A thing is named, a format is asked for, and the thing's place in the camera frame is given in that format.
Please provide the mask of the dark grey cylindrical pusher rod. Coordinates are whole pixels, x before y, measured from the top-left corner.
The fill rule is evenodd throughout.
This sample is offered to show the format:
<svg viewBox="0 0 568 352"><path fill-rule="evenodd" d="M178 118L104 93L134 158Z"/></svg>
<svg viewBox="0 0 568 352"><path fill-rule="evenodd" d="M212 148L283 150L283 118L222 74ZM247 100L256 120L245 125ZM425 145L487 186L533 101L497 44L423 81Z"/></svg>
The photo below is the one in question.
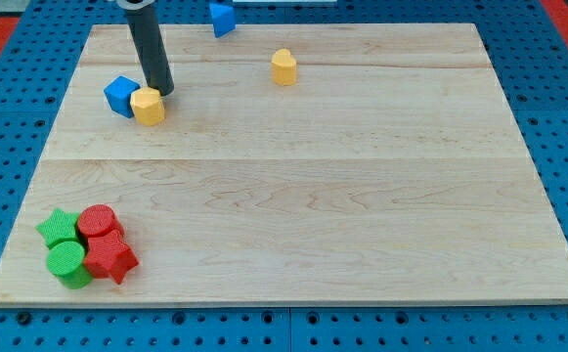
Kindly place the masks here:
<svg viewBox="0 0 568 352"><path fill-rule="evenodd" d="M166 55L154 0L117 0L126 16L141 68L149 87L161 96L174 91L174 81Z"/></svg>

